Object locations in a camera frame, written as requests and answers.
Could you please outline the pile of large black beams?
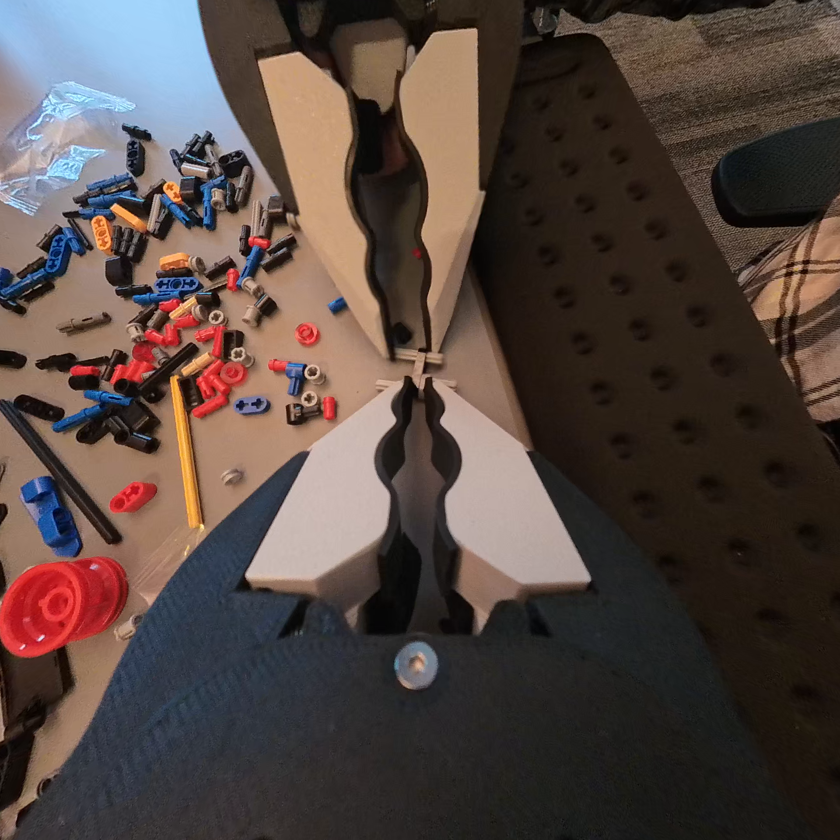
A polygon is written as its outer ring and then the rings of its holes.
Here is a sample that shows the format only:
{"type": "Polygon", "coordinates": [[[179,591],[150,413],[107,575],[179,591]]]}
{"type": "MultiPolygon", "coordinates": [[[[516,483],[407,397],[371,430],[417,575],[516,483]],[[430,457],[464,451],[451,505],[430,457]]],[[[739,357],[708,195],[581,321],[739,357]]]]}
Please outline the pile of large black beams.
{"type": "Polygon", "coordinates": [[[21,795],[35,735],[72,677],[67,651],[21,658],[1,648],[1,808],[21,795]]]}

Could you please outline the clear plastic bag with parts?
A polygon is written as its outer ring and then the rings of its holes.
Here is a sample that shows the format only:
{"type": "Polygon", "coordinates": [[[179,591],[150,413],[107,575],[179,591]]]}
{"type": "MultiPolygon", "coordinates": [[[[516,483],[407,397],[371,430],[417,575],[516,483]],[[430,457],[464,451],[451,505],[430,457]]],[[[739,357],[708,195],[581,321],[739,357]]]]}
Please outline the clear plastic bag with parts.
{"type": "Polygon", "coordinates": [[[197,548],[207,532],[205,525],[179,526],[129,574],[131,616],[148,611],[175,572],[197,548]]]}

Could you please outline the blue angle connector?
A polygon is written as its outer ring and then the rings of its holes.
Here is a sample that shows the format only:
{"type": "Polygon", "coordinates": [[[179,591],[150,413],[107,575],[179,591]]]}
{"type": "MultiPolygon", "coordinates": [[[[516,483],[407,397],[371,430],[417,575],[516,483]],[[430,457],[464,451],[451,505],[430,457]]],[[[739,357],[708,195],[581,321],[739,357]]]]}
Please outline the blue angle connector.
{"type": "Polygon", "coordinates": [[[307,366],[304,363],[288,360],[271,359],[267,363],[269,371],[283,373],[287,377],[287,393],[289,396],[299,396],[305,382],[307,366]]]}

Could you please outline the blue curved panel piece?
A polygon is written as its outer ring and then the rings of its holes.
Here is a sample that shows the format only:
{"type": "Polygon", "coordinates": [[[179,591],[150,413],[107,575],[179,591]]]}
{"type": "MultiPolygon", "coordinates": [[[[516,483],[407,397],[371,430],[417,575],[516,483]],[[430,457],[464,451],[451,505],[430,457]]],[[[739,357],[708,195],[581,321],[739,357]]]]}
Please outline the blue curved panel piece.
{"type": "Polygon", "coordinates": [[[82,548],[80,534],[53,477],[40,476],[26,482],[20,488],[19,498],[54,555],[76,558],[82,548]]]}

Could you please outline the grey pin assembly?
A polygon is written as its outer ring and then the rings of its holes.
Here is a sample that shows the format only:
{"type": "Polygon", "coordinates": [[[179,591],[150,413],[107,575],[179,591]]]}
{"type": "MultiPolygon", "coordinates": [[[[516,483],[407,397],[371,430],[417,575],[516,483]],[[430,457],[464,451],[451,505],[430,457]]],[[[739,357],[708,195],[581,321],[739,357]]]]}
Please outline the grey pin assembly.
{"type": "Polygon", "coordinates": [[[432,365],[435,368],[443,366],[445,356],[442,353],[427,352],[424,350],[411,350],[407,348],[396,348],[393,351],[394,361],[410,363],[413,366],[411,379],[420,396],[424,393],[427,382],[434,379],[445,385],[452,391],[457,390],[457,381],[434,377],[427,372],[427,367],[432,365]]]}

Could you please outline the long black axle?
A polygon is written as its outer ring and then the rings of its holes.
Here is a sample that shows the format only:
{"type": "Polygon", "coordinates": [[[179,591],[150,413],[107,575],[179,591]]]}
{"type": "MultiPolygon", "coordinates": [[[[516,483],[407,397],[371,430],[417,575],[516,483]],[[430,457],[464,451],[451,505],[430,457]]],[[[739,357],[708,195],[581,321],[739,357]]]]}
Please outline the long black axle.
{"type": "Polygon", "coordinates": [[[108,545],[120,544],[123,540],[121,532],[24,415],[5,399],[1,400],[1,414],[99,537],[108,545]]]}

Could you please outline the red wheel hub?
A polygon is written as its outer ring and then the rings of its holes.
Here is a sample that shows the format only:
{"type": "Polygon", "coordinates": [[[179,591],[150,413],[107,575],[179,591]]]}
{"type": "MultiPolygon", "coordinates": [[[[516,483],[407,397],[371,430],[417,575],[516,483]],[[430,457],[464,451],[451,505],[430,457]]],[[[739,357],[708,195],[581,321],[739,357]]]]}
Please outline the red wheel hub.
{"type": "Polygon", "coordinates": [[[35,658],[96,636],[120,616],[128,576],[108,557],[41,563],[9,586],[1,604],[2,644],[35,658]]]}

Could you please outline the clear empty plastic bag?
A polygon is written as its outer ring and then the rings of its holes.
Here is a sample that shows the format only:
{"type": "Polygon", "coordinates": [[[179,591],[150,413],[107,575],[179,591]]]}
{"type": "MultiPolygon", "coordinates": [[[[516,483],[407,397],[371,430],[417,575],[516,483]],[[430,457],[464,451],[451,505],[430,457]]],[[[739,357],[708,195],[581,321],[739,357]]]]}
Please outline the clear empty plastic bag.
{"type": "Polygon", "coordinates": [[[1,200],[33,216],[52,195],[79,182],[86,165],[123,146],[129,99],[83,86],[55,84],[1,142],[1,200]]]}

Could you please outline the black dimpled panel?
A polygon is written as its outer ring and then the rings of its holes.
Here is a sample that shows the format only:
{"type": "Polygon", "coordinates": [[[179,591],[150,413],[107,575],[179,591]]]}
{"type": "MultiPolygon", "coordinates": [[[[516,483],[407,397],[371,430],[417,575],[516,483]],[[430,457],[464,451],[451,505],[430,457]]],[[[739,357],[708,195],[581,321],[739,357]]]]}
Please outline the black dimpled panel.
{"type": "Polygon", "coordinates": [[[599,38],[521,48],[472,259],[536,449],[656,561],[838,838],[838,466],[599,38]]]}

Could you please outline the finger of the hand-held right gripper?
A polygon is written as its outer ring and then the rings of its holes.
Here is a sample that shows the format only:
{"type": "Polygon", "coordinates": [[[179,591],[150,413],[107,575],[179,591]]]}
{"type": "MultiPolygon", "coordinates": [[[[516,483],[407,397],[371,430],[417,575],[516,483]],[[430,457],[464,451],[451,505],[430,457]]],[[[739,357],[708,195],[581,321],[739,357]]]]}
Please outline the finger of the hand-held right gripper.
{"type": "Polygon", "coordinates": [[[402,26],[339,26],[329,58],[296,49],[257,59],[303,233],[376,350],[393,357],[389,302],[376,268],[379,246],[360,189],[363,107],[380,117],[405,69],[402,26]]]}
{"type": "Polygon", "coordinates": [[[396,83],[396,119],[419,174],[416,248],[425,348],[440,351],[486,192],[480,186],[477,28],[432,33],[396,83]]]}

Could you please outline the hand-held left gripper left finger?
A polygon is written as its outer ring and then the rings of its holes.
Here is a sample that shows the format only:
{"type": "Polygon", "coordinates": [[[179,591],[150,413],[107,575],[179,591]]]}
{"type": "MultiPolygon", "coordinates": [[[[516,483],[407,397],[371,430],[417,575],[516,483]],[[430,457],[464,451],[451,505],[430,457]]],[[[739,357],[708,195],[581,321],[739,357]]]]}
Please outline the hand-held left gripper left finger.
{"type": "Polygon", "coordinates": [[[370,634],[402,634],[421,556],[405,535],[394,478],[417,388],[402,380],[306,452],[247,568],[253,589],[328,602],[370,634]]]}

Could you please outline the yellow axle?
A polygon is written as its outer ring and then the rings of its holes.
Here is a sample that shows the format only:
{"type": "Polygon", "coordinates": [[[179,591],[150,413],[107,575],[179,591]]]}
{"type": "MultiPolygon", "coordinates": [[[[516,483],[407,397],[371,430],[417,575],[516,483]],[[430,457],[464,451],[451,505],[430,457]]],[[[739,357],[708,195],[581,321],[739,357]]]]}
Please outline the yellow axle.
{"type": "Polygon", "coordinates": [[[187,525],[190,529],[201,529],[204,526],[204,520],[196,475],[193,438],[182,393],[181,378],[178,375],[171,377],[170,387],[187,525]]]}

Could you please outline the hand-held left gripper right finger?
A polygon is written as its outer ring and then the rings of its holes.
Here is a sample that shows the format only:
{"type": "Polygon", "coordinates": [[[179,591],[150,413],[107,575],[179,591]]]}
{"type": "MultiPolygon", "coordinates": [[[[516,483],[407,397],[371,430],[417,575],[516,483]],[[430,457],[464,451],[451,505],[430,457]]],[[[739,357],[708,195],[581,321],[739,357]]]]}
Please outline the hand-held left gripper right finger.
{"type": "Polygon", "coordinates": [[[525,445],[440,380],[423,388],[435,502],[434,567],[457,633],[503,602],[583,592],[592,577],[525,445]]]}

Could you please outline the pile of small building pieces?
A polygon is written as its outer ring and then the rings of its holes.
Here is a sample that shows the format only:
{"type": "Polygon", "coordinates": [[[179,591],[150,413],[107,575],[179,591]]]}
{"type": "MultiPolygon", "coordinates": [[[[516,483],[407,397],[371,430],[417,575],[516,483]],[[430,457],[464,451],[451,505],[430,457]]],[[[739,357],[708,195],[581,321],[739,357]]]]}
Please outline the pile of small building pieces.
{"type": "MultiPolygon", "coordinates": [[[[254,170],[241,150],[218,154],[211,132],[196,133],[183,150],[171,150],[179,173],[142,188],[146,144],[126,133],[124,171],[90,182],[72,198],[38,241],[36,260],[20,272],[2,268],[2,309],[24,316],[28,304],[56,289],[74,257],[101,255],[108,290],[133,307],[124,324],[126,347],[84,357],[73,351],[35,359],[35,368],[66,377],[66,390],[84,399],[75,412],[48,424],[55,434],[74,433],[94,445],[110,436],[119,446],[154,454],[161,445],[161,420],[154,405],[181,378],[189,421],[204,419],[244,396],[256,368],[245,331],[275,316],[279,307],[261,282],[290,262],[298,247],[294,234],[275,236],[290,225],[291,210],[280,194],[251,204],[251,220],[238,234],[240,266],[233,255],[207,262],[202,255],[176,251],[158,259],[153,274],[139,283],[149,244],[164,242],[175,225],[185,230],[217,230],[223,213],[236,214],[250,198],[254,170]]],[[[2,398],[13,403],[12,399],[2,398]]],[[[37,419],[22,413],[26,420],[37,419]]]]}

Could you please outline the red oval connector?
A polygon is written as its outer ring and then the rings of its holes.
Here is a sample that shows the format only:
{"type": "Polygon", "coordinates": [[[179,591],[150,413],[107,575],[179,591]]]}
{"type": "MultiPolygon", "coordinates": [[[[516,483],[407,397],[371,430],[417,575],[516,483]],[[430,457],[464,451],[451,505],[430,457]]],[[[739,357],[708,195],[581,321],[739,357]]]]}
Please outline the red oval connector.
{"type": "Polygon", "coordinates": [[[152,482],[133,481],[116,493],[109,502],[112,513],[133,513],[148,504],[157,493],[152,482]]]}

